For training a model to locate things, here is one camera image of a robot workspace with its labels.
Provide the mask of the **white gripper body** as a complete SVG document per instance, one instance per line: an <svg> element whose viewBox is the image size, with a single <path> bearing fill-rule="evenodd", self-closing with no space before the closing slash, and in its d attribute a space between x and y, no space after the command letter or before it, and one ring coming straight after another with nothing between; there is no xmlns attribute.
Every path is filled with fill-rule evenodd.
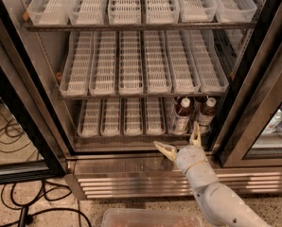
<svg viewBox="0 0 282 227"><path fill-rule="evenodd" d="M187 146L180 149L175 163L184 174L188 171L195 174L204 174L209 171L208 160L201 147Z"/></svg>

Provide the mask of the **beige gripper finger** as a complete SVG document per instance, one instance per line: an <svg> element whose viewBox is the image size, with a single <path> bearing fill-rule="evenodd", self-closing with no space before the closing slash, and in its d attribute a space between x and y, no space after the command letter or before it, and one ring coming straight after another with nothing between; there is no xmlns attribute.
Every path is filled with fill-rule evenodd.
<svg viewBox="0 0 282 227"><path fill-rule="evenodd" d="M158 141L154 141L153 144L155 147L162 153L164 154L171 162L174 162L177 157L177 149L168 144L164 144Z"/></svg>
<svg viewBox="0 0 282 227"><path fill-rule="evenodd" d="M191 133L191 136L189 138L189 143L199 148L202 146L201 131L197 121L194 122L193 132Z"/></svg>

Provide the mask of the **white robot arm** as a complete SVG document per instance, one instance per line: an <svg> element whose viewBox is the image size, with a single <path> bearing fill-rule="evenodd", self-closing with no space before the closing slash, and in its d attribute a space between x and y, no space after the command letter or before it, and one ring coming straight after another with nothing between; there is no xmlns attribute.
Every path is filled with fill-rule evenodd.
<svg viewBox="0 0 282 227"><path fill-rule="evenodd" d="M153 144L185 175L208 222L215 226L271 227L237 193L220 182L202 148L198 123L194 123L189 144L180 150L158 141Z"/></svg>

